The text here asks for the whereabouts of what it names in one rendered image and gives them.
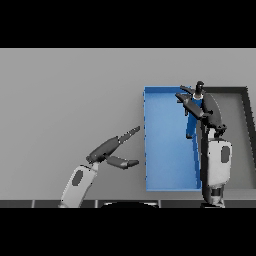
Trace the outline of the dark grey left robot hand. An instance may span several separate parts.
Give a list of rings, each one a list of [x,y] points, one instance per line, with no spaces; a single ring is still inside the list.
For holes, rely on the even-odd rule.
[[[113,156],[113,152],[117,150],[124,142],[130,139],[136,132],[140,130],[137,126],[124,135],[112,137],[103,142],[100,146],[94,149],[87,157],[86,160],[89,164],[102,163],[106,161],[109,165],[120,168],[128,169],[139,164],[138,160],[127,160]]]

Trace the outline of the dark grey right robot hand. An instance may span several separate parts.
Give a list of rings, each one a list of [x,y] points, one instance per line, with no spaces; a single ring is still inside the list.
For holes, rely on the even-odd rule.
[[[181,85],[180,89],[185,91],[185,94],[176,93],[175,96],[177,98],[177,102],[183,105],[185,109],[185,115],[188,117],[188,110],[190,109],[190,100],[195,88],[192,89]],[[221,111],[218,106],[218,103],[210,93],[207,93],[204,90],[204,86],[201,109],[202,112],[197,122],[200,121],[203,126],[205,126],[208,129],[212,129],[214,138],[219,138],[220,136],[222,136],[225,133],[227,126],[222,121]]]

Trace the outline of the blue pipe with dark end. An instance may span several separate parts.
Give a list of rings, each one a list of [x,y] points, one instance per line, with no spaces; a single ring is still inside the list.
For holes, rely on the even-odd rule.
[[[188,110],[188,122],[186,128],[186,138],[192,139],[195,134],[197,120],[202,112],[201,105],[203,100],[203,81],[198,81],[190,100],[190,109]]]

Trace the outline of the dark grey bin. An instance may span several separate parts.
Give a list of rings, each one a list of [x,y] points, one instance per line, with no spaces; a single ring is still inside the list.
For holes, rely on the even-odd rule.
[[[233,146],[231,176],[225,190],[256,189],[256,129],[247,87],[206,87],[227,125],[223,138]]]

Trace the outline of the blue bin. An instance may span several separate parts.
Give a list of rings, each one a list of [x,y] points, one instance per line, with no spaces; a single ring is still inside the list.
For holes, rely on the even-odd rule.
[[[148,192],[200,191],[197,137],[186,138],[188,117],[178,86],[145,86],[144,154]]]

